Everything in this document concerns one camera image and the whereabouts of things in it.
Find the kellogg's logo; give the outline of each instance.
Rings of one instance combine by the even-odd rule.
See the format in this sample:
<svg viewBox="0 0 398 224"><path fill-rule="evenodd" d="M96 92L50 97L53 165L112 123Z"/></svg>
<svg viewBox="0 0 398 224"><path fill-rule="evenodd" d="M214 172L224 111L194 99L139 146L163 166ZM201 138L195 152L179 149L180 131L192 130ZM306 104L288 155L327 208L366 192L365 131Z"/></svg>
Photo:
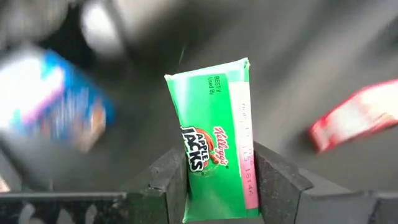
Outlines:
<svg viewBox="0 0 398 224"><path fill-rule="evenodd" d="M184 144L187 148L189 168L192 172L203 171L211 159L214 164L227 166L228 160L225 157L225 149L228 149L226 139L228 136L222 127L214 127L213 134L216 138L217 147L215 148L213 139L210 135L199 128L181 127Z"/></svg>

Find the blurry background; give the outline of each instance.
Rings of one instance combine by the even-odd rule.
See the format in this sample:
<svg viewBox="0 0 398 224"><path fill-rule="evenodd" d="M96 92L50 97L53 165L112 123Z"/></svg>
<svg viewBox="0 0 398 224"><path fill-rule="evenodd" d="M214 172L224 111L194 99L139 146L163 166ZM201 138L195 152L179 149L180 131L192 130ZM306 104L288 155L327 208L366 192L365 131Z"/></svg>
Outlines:
<svg viewBox="0 0 398 224"><path fill-rule="evenodd" d="M130 2L125 10L139 14ZM354 91L398 77L397 1L191 0L144 37L134 38L137 25L123 28L129 49L112 60L86 45L80 11L70 7L61 28L40 44L107 92L116 125L87 156L4 135L23 178L37 188L126 185L181 141L164 74L248 57L255 141L349 189L398 189L397 128L322 155L305 133Z"/></svg>

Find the black holder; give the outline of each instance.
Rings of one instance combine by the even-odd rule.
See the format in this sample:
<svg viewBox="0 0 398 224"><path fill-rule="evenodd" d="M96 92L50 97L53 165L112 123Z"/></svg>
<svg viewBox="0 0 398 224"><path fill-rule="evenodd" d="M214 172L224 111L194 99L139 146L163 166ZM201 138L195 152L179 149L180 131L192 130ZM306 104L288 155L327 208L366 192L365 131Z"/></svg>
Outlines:
<svg viewBox="0 0 398 224"><path fill-rule="evenodd" d="M398 223L398 194L351 192L254 143L265 224ZM0 194L0 223L182 222L185 155L172 149L123 186L125 192Z"/></svg>

